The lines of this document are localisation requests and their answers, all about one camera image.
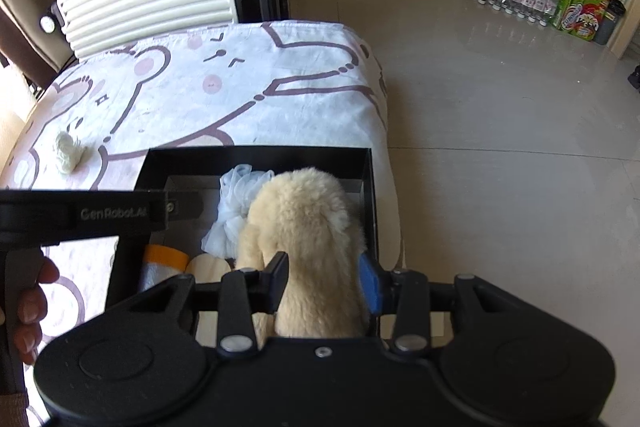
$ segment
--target bed sheet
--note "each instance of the bed sheet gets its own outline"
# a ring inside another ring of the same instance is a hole
[[[0,183],[7,188],[130,190],[158,146],[371,148],[380,261],[398,260],[398,202],[386,148],[386,87],[368,44],[334,23],[195,28],[112,49],[63,74],[38,102]],[[61,130],[86,150],[73,174],[53,161]],[[40,349],[104,309],[116,238],[46,248],[61,278],[46,288]],[[27,373],[30,423],[46,417]]]

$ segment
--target white floor tile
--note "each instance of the white floor tile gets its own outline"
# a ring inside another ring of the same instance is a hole
[[[640,201],[620,160],[391,149],[407,264],[472,272],[601,340],[618,363],[607,407],[631,427],[640,389]]]
[[[604,419],[636,427],[637,59],[474,0],[335,4],[385,70],[409,267],[474,272],[594,335],[618,369]]]
[[[339,22],[338,0],[290,0],[291,18]]]
[[[338,0],[384,71],[396,147],[640,158],[634,64],[474,0]]]

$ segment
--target trash can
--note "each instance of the trash can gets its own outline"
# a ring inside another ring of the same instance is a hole
[[[626,8],[619,0],[610,0],[609,6],[604,12],[600,28],[598,29],[596,36],[593,38],[593,42],[604,46],[609,42],[609,39],[613,35],[613,31],[618,26],[618,22],[625,16]]]

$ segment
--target orange lid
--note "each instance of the orange lid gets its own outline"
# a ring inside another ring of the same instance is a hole
[[[170,266],[184,272],[189,264],[189,256],[180,250],[164,245],[146,245],[142,261]]]

